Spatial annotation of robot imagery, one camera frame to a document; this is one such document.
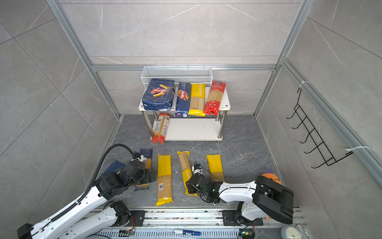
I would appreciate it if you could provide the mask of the yellow Pastatime spaghetti bag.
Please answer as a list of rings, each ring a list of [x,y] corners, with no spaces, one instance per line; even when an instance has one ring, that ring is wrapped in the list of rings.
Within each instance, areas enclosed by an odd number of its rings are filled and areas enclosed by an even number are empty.
[[[190,152],[189,151],[178,151],[177,155],[179,158],[179,162],[180,162],[180,166],[181,166],[181,172],[182,172],[182,178],[183,178],[184,186],[186,189],[185,193],[187,195],[197,197],[198,196],[197,194],[190,194],[189,190],[186,186],[186,182],[188,182],[191,179],[191,177],[193,176],[193,173],[192,173],[192,170],[190,167],[190,163],[189,163]]]

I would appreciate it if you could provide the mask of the red label spaghetti bag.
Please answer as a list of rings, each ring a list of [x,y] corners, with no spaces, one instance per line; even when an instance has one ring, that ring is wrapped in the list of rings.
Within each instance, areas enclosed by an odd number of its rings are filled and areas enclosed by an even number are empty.
[[[170,118],[171,115],[167,113],[161,113],[159,115],[154,129],[154,136],[151,140],[152,143],[164,144]]]

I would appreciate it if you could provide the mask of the blue Barilla pasta box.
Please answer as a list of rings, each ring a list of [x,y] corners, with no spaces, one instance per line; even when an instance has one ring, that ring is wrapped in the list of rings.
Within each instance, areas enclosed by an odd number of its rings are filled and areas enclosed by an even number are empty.
[[[175,81],[151,79],[142,96],[146,111],[170,111],[175,96]]]

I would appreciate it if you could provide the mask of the blue Barilla spaghetti bag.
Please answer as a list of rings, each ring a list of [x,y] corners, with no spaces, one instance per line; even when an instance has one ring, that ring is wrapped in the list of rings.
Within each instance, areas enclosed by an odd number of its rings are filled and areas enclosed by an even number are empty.
[[[176,118],[187,118],[190,109],[191,83],[180,82],[177,93]]]

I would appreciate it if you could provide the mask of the red spaghetti bag with window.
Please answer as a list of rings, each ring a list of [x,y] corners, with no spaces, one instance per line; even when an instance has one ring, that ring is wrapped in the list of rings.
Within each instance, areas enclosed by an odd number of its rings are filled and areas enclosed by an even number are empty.
[[[218,115],[225,88],[226,84],[224,82],[212,82],[208,99],[205,105],[204,114],[215,116]]]

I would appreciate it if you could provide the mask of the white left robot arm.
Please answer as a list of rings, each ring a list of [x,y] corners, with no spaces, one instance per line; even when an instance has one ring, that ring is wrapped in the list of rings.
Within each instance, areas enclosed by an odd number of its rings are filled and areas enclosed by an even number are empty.
[[[108,153],[116,147],[126,149],[131,154],[132,159],[122,169],[109,173],[104,172],[101,176],[98,176]],[[154,181],[156,181],[156,172],[153,169],[146,168],[140,153],[132,151],[124,144],[114,144],[104,152],[90,184],[77,199],[37,224],[24,224],[17,230],[18,238],[57,239],[92,209],[123,194],[131,187]]]

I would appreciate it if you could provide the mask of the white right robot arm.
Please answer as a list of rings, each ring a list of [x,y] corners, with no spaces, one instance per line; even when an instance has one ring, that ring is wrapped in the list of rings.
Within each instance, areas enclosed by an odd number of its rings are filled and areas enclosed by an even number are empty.
[[[293,223],[294,192],[265,176],[241,184],[211,182],[200,173],[195,173],[186,182],[191,194],[197,193],[207,203],[239,202],[237,222],[254,221],[270,217],[280,223]]]

